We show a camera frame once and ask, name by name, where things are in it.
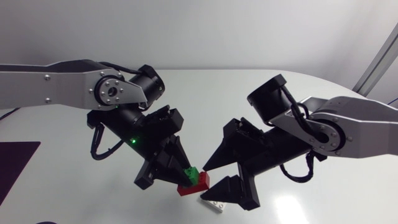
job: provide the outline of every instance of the red lego brick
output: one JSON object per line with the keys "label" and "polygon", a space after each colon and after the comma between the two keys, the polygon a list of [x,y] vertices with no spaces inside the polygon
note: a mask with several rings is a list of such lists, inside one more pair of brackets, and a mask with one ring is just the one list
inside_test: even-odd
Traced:
{"label": "red lego brick", "polygon": [[183,187],[179,185],[177,187],[177,192],[180,196],[193,194],[196,192],[201,192],[204,190],[208,190],[210,188],[210,177],[207,172],[200,172],[198,184],[191,187]]}

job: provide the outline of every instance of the green lego brick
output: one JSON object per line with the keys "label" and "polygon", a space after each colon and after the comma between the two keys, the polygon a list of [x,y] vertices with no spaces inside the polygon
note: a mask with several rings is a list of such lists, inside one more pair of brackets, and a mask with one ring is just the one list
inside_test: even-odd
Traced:
{"label": "green lego brick", "polygon": [[191,180],[193,185],[198,184],[199,181],[199,172],[196,167],[189,167],[188,169],[184,169],[185,174]]}

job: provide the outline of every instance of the white wall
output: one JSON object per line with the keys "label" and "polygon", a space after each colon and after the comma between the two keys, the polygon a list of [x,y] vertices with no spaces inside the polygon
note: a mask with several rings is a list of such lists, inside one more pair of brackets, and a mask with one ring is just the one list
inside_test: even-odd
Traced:
{"label": "white wall", "polygon": [[269,68],[352,88],[397,9],[396,0],[2,0],[0,63]]}

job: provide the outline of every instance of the lego brick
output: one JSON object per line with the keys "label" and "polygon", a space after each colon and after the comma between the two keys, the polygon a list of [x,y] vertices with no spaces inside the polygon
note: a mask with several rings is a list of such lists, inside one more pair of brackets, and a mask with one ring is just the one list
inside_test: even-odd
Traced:
{"label": "lego brick", "polygon": [[226,202],[207,201],[203,199],[201,199],[201,201],[220,213],[223,213],[226,206]]}
{"label": "lego brick", "polygon": [[183,186],[179,185],[177,187],[177,192],[180,194],[180,196],[184,196],[184,195],[208,190],[209,188],[210,188],[209,175],[207,174],[207,172],[200,172],[199,178],[198,178],[198,184],[193,185],[191,187],[183,187]]}
{"label": "lego brick", "polygon": [[188,169],[184,169],[185,174],[191,180],[192,185],[198,184],[199,181],[199,172],[196,167],[189,167]]}

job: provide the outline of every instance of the black cable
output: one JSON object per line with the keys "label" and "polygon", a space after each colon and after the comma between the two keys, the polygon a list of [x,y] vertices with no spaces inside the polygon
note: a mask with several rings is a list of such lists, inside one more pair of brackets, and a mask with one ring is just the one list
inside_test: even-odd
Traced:
{"label": "black cable", "polygon": [[311,180],[311,178],[313,177],[313,158],[314,158],[314,153],[312,153],[312,151],[310,151],[309,153],[307,153],[307,155],[305,155],[305,160],[307,161],[307,166],[308,166],[308,174],[304,177],[295,177],[290,175],[286,169],[285,166],[283,164],[281,164],[279,167],[281,169],[281,171],[285,174],[285,176],[287,178],[289,178],[290,180],[293,180],[294,182],[297,183],[306,183],[309,180]]}
{"label": "black cable", "polygon": [[395,102],[395,101],[397,101],[397,100],[398,100],[398,98],[394,99],[393,101],[391,101],[391,102],[388,103],[387,105],[390,105],[391,103],[393,103],[393,102]]}
{"label": "black cable", "polygon": [[0,117],[0,121],[1,121],[2,119],[4,119],[4,118],[7,118],[7,117],[10,116],[11,114],[13,114],[13,112],[15,112],[15,111],[17,111],[17,110],[19,110],[19,109],[20,109],[20,108],[15,108],[15,109],[13,109],[12,111],[10,111],[10,112],[8,112],[8,113],[2,115],[2,116]]}
{"label": "black cable", "polygon": [[108,156],[110,156],[112,153],[114,153],[116,150],[120,148],[120,146],[123,144],[123,140],[120,140],[116,145],[114,145],[111,149],[108,149],[108,151],[102,153],[102,154],[97,154],[97,149],[98,146],[101,143],[101,138],[102,134],[104,133],[105,127],[102,124],[99,124],[95,126],[95,131],[94,131],[94,136],[93,136],[93,141],[91,143],[91,156],[93,159],[100,161]]}
{"label": "black cable", "polygon": [[[313,128],[310,126],[310,124],[307,122],[307,120],[304,118],[304,115],[306,116],[307,119],[309,117],[308,108],[302,103],[297,103],[285,86],[282,86],[281,89],[285,93],[287,99],[292,104],[290,106],[290,109],[292,109],[292,114],[293,114],[295,120],[297,121],[298,125],[307,134],[313,136],[315,139],[317,139],[318,141],[322,142],[323,139],[322,139],[321,134],[316,132],[316,131],[314,131]],[[304,109],[305,114],[301,113],[299,106]]]}
{"label": "black cable", "polygon": [[131,73],[131,74],[141,74],[142,73],[141,71],[131,70],[129,68],[124,68],[124,67],[122,67],[120,65],[115,65],[115,64],[109,63],[109,62],[99,62],[99,63],[102,64],[102,65],[105,65],[107,67],[114,68],[117,71],[127,72],[127,73]]}

